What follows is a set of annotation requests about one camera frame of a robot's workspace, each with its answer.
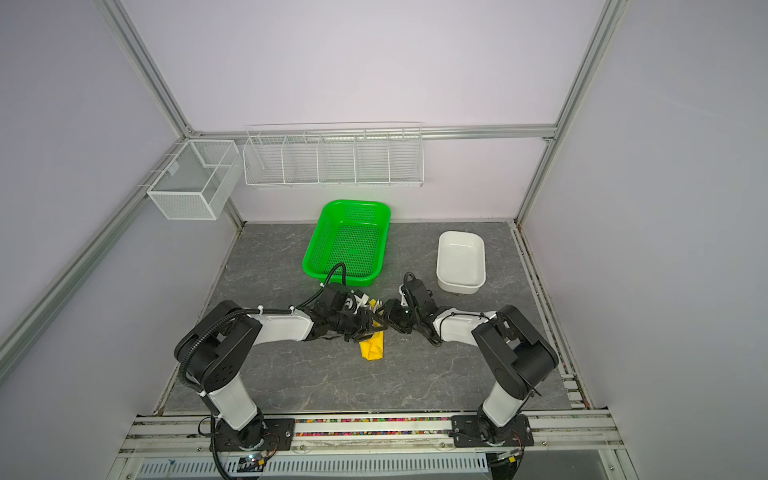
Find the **yellow paper napkin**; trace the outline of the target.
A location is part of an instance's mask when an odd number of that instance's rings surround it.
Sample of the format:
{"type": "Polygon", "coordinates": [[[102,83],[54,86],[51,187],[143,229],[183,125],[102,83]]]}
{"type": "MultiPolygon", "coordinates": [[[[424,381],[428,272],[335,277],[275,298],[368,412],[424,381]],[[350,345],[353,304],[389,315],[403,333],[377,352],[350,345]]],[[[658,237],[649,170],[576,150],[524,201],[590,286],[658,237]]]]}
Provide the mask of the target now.
{"type": "Polygon", "coordinates": [[[364,341],[360,342],[361,355],[365,360],[377,361],[384,357],[384,329],[378,321],[373,323],[375,331],[364,341]]]}

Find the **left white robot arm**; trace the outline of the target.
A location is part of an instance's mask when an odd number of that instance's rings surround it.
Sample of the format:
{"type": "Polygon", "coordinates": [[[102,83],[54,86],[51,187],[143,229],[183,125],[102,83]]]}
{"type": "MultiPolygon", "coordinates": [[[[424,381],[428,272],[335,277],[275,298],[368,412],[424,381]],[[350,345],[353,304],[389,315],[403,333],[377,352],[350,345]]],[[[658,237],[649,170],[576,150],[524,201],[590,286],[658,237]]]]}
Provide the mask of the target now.
{"type": "Polygon", "coordinates": [[[285,309],[222,301],[176,345],[177,382],[193,390],[213,415],[214,441],[228,436],[233,449],[258,449],[267,427],[241,377],[252,348],[338,337],[366,341],[386,329],[377,308],[367,295],[341,283],[326,283],[309,299],[285,309]]]}

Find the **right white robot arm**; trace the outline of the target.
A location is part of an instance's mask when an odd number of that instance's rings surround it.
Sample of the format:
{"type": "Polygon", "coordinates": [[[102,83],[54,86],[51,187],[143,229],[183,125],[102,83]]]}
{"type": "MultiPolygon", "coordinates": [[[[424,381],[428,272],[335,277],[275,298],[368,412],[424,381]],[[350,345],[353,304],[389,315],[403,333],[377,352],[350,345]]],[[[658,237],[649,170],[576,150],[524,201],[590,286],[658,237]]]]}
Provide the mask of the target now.
{"type": "Polygon", "coordinates": [[[424,282],[408,272],[399,296],[378,309],[379,321],[402,334],[414,331],[432,345],[461,343],[478,348],[495,383],[478,408],[462,439],[501,446],[512,440],[526,445],[526,420],[521,414],[538,385],[557,369],[559,357],[551,344],[513,305],[496,311],[472,312],[440,307],[424,282]]]}

